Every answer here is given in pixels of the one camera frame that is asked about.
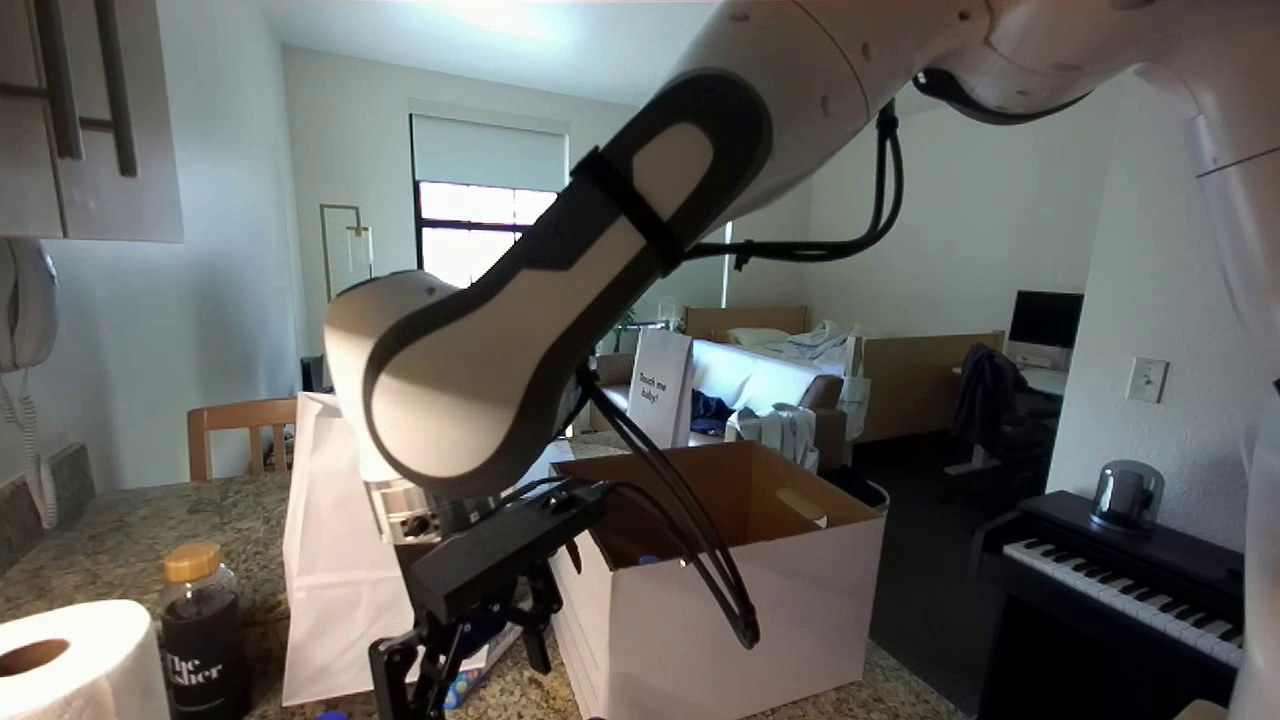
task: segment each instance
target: piano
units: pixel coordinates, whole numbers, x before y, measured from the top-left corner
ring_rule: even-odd
[[[1194,537],[1093,520],[1046,492],[975,537],[999,597],[979,720],[1171,720],[1228,705],[1244,660],[1244,554]]]

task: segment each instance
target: kitchen counter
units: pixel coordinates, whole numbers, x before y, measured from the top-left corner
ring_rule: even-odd
[[[132,597],[154,616],[164,597],[160,554],[180,538],[219,538],[227,567],[234,567],[245,586],[245,634],[246,665],[255,673],[255,714],[310,720],[318,714],[318,705],[280,707],[274,700],[288,633],[280,571],[285,507],[288,477],[107,492],[71,529],[44,537],[0,577],[0,619],[102,597]],[[375,714],[367,695],[333,700],[323,707]],[[500,714],[575,714],[569,676],[558,666],[549,676],[528,673],[516,642],[476,686],[476,695],[455,710],[455,720]],[[960,710],[880,646],[870,646],[867,676],[860,683],[844,683],[837,690],[765,710],[765,720],[837,714],[946,720]]]

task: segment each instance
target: white box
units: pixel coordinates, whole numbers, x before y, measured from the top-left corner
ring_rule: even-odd
[[[627,417],[654,448],[684,448],[691,418],[691,337],[643,329],[635,343]]]
[[[659,520],[617,498],[552,558],[557,642],[583,714],[749,714],[864,676],[884,510],[760,442],[674,448],[667,461],[717,515],[760,616],[749,652]],[[569,481],[652,486],[635,456],[558,465]]]

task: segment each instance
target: glass jar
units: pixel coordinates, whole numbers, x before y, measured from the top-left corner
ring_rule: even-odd
[[[177,720],[246,714],[241,581],[210,538],[164,554],[160,660]]]

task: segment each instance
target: black cable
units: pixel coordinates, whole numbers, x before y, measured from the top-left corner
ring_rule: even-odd
[[[726,551],[726,545],[718,538],[707,507],[698,502],[698,495],[689,486],[689,481],[681,477],[681,466],[643,437],[643,428],[621,413],[601,382],[580,371],[580,382],[589,393],[589,401],[601,408],[601,417],[621,432],[621,439],[652,466],[652,477],[667,486],[667,495],[674,498],[674,507],[689,515],[696,545],[707,551],[707,558],[717,565],[724,586],[750,609],[749,601],[749,584]]]
[[[789,261],[789,262],[823,262],[823,261],[844,261],[856,252],[876,246],[892,224],[900,221],[903,209],[903,148],[896,136],[900,120],[896,107],[884,104],[876,114],[876,199],[870,199],[870,216],[864,237],[850,240],[740,240],[740,243],[696,243],[684,252],[684,261],[698,261],[698,254],[735,254],[735,266],[744,266],[749,261],[765,254],[765,261]],[[884,216],[884,161],[892,161],[892,209]]]
[[[760,638],[760,619],[750,609],[749,593],[726,593],[712,581],[712,571],[705,567],[705,558],[696,554],[696,545],[689,545],[684,529],[674,523],[674,515],[640,484],[607,484],[610,492],[632,492],[640,502],[649,502],[649,510],[684,545],[681,558],[689,558],[696,567],[696,577],[707,584],[712,601],[718,603],[718,612],[726,616],[731,633],[740,634],[744,646],[750,646]]]

